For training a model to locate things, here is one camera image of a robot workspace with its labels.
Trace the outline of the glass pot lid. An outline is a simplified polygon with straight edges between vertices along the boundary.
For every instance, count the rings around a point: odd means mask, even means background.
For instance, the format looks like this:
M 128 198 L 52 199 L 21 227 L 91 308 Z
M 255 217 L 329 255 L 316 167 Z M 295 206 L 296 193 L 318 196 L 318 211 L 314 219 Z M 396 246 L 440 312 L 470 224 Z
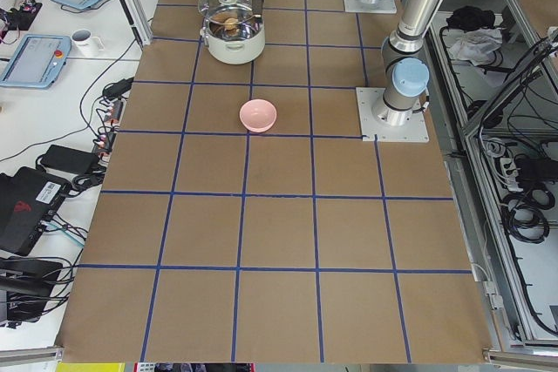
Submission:
M 198 0 L 198 11 L 206 21 L 219 25 L 228 19 L 243 24 L 255 17 L 252 0 Z

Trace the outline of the beige egg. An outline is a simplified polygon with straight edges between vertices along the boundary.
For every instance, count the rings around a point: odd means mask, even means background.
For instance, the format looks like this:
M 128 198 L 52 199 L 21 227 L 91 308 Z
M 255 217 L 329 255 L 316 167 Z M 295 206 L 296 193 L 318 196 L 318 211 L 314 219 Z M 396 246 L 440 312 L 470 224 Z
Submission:
M 239 21 L 238 21 L 237 18 L 230 17 L 230 18 L 228 18 L 224 21 L 223 26 L 226 30 L 232 30 L 232 29 L 236 28 L 238 24 L 239 24 Z

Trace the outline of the pink bowl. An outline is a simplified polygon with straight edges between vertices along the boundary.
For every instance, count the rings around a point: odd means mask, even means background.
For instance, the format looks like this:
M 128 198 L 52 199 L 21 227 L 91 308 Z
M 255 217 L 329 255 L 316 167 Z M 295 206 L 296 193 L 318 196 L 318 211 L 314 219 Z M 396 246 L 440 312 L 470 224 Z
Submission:
M 276 122 L 277 109 L 265 99 L 252 99 L 242 105 L 239 118 L 250 132 L 266 132 Z

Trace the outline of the black power adapter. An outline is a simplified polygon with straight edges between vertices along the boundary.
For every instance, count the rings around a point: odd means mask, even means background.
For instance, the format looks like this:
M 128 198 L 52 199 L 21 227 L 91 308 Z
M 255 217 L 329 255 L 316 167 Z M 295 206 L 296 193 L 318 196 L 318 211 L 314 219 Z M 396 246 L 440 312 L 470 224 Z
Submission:
M 38 157 L 37 167 L 42 170 L 54 169 L 73 174 L 87 174 L 99 165 L 99 156 L 61 145 L 50 145 L 48 150 Z

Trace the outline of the blue teach pendant near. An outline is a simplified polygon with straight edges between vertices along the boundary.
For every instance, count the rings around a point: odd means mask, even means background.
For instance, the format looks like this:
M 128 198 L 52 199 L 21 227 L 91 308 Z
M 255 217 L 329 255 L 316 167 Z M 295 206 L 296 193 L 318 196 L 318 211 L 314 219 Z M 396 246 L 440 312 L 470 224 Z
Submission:
M 1 74 L 1 86 L 47 89 L 58 78 L 68 54 L 67 36 L 27 34 Z

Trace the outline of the power strip with plugs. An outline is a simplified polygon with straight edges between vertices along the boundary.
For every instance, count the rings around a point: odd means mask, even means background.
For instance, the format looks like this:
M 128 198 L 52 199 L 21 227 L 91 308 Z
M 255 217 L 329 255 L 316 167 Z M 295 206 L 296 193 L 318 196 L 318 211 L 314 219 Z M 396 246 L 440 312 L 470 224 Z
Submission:
M 93 141 L 92 152 L 102 159 L 112 153 L 125 104 L 126 101 L 123 98 L 102 99 L 100 108 L 96 109 L 101 125 L 97 130 L 98 137 Z

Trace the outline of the crumpled white cloth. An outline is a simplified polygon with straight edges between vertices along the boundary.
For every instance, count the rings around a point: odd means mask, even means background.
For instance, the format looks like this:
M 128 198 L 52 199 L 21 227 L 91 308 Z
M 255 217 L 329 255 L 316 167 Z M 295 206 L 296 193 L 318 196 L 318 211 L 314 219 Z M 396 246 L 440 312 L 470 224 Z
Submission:
M 491 64 L 502 44 L 500 29 L 478 29 L 458 36 L 448 53 L 451 59 L 468 61 L 475 66 Z

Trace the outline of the pale green steel pot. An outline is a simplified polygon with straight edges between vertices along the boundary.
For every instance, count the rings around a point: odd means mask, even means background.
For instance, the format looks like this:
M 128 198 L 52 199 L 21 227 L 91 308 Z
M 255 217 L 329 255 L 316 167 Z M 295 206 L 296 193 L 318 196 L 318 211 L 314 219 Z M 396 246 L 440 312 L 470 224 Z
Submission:
M 209 53 L 225 64 L 246 64 L 258 58 L 265 46 L 265 26 L 253 17 L 232 30 L 204 19 L 201 37 Z

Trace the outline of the black computer box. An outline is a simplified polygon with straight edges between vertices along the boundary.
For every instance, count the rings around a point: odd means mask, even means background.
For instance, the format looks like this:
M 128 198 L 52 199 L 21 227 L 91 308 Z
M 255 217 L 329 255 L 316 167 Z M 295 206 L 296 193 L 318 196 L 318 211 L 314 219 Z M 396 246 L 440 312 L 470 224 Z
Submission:
M 26 256 L 60 208 L 71 183 L 59 176 L 23 166 L 1 175 L 1 248 Z

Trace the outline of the white mug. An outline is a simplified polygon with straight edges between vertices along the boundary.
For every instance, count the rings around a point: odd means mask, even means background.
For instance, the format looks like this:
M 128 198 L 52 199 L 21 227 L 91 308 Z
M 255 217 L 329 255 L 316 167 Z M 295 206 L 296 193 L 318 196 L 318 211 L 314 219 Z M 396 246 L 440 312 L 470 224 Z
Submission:
M 88 58 L 97 57 L 105 50 L 105 46 L 101 38 L 94 36 L 87 29 L 75 30 L 71 34 L 71 40 L 78 50 Z

